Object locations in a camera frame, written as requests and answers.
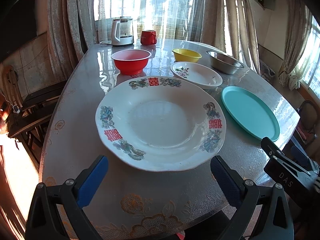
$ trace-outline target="wall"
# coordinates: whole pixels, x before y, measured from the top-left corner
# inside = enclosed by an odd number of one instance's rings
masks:
[[[23,99],[56,83],[49,60],[47,33],[29,41],[7,57],[0,63],[0,73],[7,65],[12,65],[18,74],[18,86]]]
[[[249,2],[258,44],[283,58],[288,18],[287,0],[276,0],[274,11],[263,9],[255,0],[249,0]]]
[[[271,50],[280,58],[284,58],[284,44],[287,31],[287,22],[287,0],[276,0],[276,8],[271,13],[268,33],[263,46]]]
[[[0,76],[6,65],[12,65],[17,72],[23,99],[34,91],[56,83],[47,46],[47,0],[35,0],[35,16],[38,36],[0,62]]]

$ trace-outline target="window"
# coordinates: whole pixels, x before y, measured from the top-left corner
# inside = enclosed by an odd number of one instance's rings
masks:
[[[143,29],[155,29],[159,37],[175,38],[183,31],[187,5],[189,0],[94,0],[94,19],[106,19],[110,31],[112,18],[130,16],[139,36]]]
[[[306,48],[298,62],[298,67],[303,69],[303,85],[320,98],[320,27],[312,17],[312,29]]]

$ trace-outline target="beige curtain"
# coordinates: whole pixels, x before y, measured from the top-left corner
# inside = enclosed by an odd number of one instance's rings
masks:
[[[260,74],[249,0],[194,0],[188,39],[210,44]]]
[[[57,82],[67,80],[97,43],[93,0],[47,0],[48,51]]]
[[[312,27],[312,15],[302,0],[288,1],[288,26],[284,47],[284,60],[279,70],[279,81],[287,86],[289,74],[298,64]]]

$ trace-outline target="white plate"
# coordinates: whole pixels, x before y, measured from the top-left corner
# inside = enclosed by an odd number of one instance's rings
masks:
[[[222,77],[209,67],[192,62],[175,62],[170,67],[173,75],[190,83],[209,89],[222,84]]]
[[[139,77],[109,91],[96,111],[103,144],[146,171],[185,171],[221,149],[226,119],[208,93],[184,80]]]

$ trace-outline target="sunlight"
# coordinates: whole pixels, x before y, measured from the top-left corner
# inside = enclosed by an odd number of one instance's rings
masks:
[[[18,240],[24,240],[24,237],[21,235],[21,233],[16,230],[15,226],[12,224],[12,222],[8,219],[7,214],[5,213],[5,211],[3,210],[3,208],[0,206],[0,212],[3,214],[4,216],[4,220],[7,223],[7,225],[9,226],[11,232],[14,234],[14,236],[18,239]]]
[[[3,145],[5,174],[11,192],[24,219],[27,220],[31,200],[39,181],[39,174],[22,143],[7,135],[0,136],[0,145]]]

